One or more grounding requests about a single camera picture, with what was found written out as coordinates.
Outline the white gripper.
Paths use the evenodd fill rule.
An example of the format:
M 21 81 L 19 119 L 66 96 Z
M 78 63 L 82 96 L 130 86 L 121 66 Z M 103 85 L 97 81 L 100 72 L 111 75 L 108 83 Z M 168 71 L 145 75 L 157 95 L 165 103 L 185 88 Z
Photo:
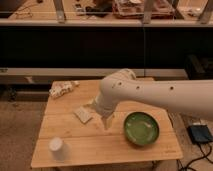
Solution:
M 114 119 L 112 114 L 114 113 L 117 105 L 117 101 L 113 101 L 101 93 L 92 100 L 91 107 L 102 116 L 101 120 L 105 130 L 108 130 L 112 125 Z

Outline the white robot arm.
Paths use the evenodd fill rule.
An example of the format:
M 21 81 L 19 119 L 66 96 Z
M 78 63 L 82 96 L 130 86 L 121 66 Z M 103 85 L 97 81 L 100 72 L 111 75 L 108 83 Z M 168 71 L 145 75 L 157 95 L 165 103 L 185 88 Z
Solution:
M 135 101 L 213 121 L 213 80 L 140 81 L 131 69 L 105 76 L 93 109 L 103 118 L 114 114 L 122 101 Z

